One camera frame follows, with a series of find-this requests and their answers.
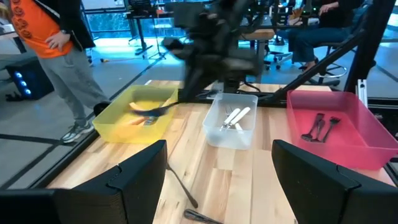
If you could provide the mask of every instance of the window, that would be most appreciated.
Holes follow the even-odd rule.
[[[141,26],[144,37],[183,37],[185,33],[173,26],[172,18],[142,19]]]
[[[87,14],[87,20],[94,38],[131,37],[129,21],[122,12]]]

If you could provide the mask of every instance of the gray pants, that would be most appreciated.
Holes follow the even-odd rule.
[[[93,109],[96,104],[109,101],[93,78],[85,52],[73,48],[69,54],[39,58],[39,62],[55,92],[65,100],[80,126],[87,123],[83,105]]]

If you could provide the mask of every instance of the seated person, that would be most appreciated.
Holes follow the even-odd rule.
[[[293,62],[303,62],[303,71],[312,68],[317,58],[313,49],[320,43],[342,42],[351,33],[353,9],[362,4],[362,0],[338,0],[324,4],[319,10],[320,24],[306,29],[291,29],[286,35],[289,40],[289,52],[293,52]]]

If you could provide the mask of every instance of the desk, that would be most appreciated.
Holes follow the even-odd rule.
[[[177,84],[153,81],[151,85]],[[280,85],[258,85],[276,91]],[[303,90],[328,91],[326,86],[301,86]],[[178,106],[164,139],[169,163],[198,200],[198,211],[226,224],[294,224],[294,214],[277,180],[271,159],[274,139],[290,141],[285,109],[258,108],[252,150],[217,148],[206,143],[202,122],[210,105]],[[48,187],[72,188],[131,157],[146,144],[92,143]],[[366,173],[392,184],[383,170]],[[193,223],[182,218],[191,208],[176,178],[166,172],[155,214],[156,224]]]

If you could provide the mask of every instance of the orange shirt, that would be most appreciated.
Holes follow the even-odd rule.
[[[19,36],[31,47],[40,58],[54,58],[65,55],[73,47],[71,41],[66,43],[62,52],[58,47],[50,49],[45,42],[47,38],[60,32],[59,25],[47,15],[34,0],[10,0],[13,11],[12,23]]]

